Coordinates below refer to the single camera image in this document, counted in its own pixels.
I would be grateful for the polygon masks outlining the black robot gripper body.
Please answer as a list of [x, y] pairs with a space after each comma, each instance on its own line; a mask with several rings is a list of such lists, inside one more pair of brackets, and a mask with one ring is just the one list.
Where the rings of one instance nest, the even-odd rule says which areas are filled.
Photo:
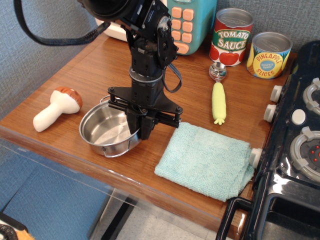
[[149, 116], [155, 118], [157, 124], [161, 123], [178, 128], [183, 108], [165, 94], [165, 89], [167, 89], [166, 70], [158, 70], [153, 75], [143, 75], [131, 68], [129, 76], [131, 86], [108, 88], [110, 106], [123, 111], [125, 115], [127, 109], [133, 109], [141, 113], [141, 119]]

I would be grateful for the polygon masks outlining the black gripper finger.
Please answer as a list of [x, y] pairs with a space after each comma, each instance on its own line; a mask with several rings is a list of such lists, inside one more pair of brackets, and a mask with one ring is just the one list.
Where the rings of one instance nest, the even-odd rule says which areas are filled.
[[141, 119], [140, 137], [142, 140], [148, 140], [151, 132], [157, 124], [156, 118], [151, 116], [144, 116]]
[[136, 110], [128, 108], [126, 110], [126, 119], [131, 134], [134, 134], [140, 129], [141, 113]]

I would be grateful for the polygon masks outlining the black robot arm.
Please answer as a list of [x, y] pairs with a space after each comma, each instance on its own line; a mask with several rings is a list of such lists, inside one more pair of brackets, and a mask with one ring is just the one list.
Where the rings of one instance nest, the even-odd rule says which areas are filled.
[[177, 128], [183, 108], [164, 91], [177, 92], [182, 83], [169, 89], [165, 77], [171, 69], [178, 79], [181, 73], [173, 65], [178, 47], [171, 34], [171, 15], [160, 0], [83, 0], [84, 8], [107, 28], [111, 23], [125, 30], [131, 53], [130, 87], [109, 87], [109, 106], [125, 112], [131, 133], [141, 140], [150, 137], [155, 125]]

